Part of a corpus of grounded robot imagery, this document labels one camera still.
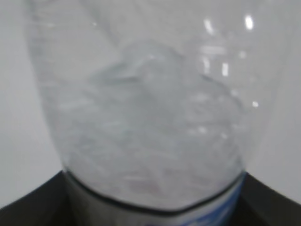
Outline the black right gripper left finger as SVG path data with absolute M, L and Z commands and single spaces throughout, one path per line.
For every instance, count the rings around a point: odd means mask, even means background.
M 2 226 L 75 226 L 62 172 L 0 209 Z

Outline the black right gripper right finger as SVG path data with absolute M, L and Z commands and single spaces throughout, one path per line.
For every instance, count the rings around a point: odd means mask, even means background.
M 231 224 L 233 226 L 301 226 L 301 205 L 247 174 L 231 217 Z

